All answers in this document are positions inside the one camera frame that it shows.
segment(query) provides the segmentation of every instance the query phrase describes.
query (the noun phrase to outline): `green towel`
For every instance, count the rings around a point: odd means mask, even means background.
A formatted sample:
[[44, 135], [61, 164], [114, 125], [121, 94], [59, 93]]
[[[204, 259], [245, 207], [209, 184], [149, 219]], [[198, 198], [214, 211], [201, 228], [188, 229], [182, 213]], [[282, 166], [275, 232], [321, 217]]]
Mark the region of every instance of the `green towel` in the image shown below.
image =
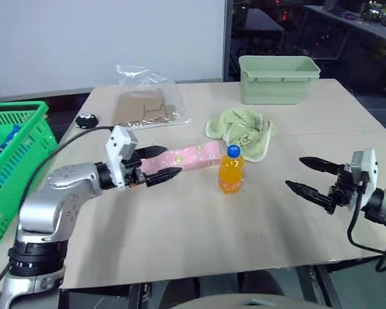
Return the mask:
[[239, 145], [243, 158], [250, 162], [259, 162], [266, 156], [274, 134], [274, 124], [246, 108], [228, 109], [206, 124], [207, 137], [223, 139], [227, 146]]

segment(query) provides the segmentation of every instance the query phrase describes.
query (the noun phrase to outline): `light green plastic bin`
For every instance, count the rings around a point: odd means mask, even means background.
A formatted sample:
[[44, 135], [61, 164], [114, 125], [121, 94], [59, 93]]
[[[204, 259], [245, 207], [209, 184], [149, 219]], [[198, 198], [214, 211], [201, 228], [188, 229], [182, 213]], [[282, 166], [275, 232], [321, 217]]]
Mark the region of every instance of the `light green plastic bin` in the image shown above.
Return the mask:
[[297, 104], [320, 68], [305, 56], [242, 56], [243, 104]]

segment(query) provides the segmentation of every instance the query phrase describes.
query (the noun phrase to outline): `beige tabletop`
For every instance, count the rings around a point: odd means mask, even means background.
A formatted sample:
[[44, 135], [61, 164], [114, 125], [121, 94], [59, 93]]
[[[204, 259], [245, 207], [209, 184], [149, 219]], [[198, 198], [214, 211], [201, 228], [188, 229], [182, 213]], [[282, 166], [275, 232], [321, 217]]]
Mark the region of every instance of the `beige tabletop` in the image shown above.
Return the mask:
[[[136, 131], [140, 147], [181, 147], [206, 141], [205, 122], [243, 107], [238, 83], [180, 84], [192, 123]], [[111, 124], [118, 86], [95, 88], [80, 113]], [[308, 169], [301, 156], [350, 162], [354, 151], [376, 148], [378, 187], [386, 188], [386, 130], [335, 80], [314, 82], [296, 106], [248, 106], [277, 126], [266, 158], [244, 167], [240, 192], [224, 195], [217, 167], [180, 173], [166, 183], [106, 191], [83, 206], [69, 241], [64, 288], [332, 263], [371, 256], [351, 246], [346, 230], [352, 212], [333, 216], [296, 196], [285, 180], [326, 193], [330, 174]], [[80, 129], [71, 126], [65, 137]], [[94, 132], [63, 151], [55, 166], [106, 160], [107, 132]], [[15, 225], [0, 245], [0, 269]], [[384, 248], [383, 227], [358, 220], [356, 241]]]

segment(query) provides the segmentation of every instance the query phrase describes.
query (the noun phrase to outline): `plastic bottle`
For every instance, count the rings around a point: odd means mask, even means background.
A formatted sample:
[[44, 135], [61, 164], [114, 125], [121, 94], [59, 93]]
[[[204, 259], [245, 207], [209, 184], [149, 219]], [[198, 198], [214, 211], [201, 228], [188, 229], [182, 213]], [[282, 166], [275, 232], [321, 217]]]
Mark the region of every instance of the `plastic bottle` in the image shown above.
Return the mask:
[[224, 193], [235, 193], [243, 181], [244, 160], [238, 145], [230, 145], [227, 155], [221, 158], [219, 169], [219, 186]]

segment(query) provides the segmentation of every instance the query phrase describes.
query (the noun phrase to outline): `green plastic basket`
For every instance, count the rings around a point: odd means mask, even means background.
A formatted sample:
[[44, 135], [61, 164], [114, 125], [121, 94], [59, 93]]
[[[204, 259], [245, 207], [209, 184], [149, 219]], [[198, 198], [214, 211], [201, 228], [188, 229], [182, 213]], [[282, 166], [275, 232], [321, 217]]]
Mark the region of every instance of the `green plastic basket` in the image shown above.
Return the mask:
[[305, 56], [241, 56], [239, 65], [244, 104], [297, 104], [320, 75]]
[[0, 145], [15, 124], [21, 126], [0, 153], [0, 240], [17, 213], [33, 170], [57, 147], [44, 119], [47, 110], [41, 101], [0, 103]]

